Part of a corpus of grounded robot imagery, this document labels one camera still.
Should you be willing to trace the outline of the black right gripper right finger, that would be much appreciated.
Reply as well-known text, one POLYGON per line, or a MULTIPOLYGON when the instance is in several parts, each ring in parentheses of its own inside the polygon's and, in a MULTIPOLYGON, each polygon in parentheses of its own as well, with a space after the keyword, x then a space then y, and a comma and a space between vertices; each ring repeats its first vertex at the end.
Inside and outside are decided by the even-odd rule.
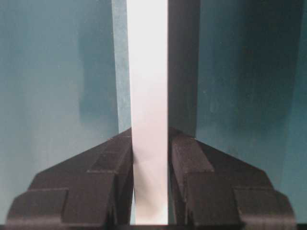
POLYGON ((243 230, 293 230, 289 199, 267 174, 170 128, 169 166, 175 223, 243 230))

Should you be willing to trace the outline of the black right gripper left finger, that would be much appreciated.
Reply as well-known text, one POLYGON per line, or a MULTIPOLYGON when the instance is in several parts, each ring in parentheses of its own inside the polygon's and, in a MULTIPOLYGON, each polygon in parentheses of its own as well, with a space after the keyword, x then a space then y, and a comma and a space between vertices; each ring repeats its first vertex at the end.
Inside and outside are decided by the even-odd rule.
POLYGON ((7 215, 7 230, 106 229, 129 224, 132 135, 108 141, 35 175, 7 215))

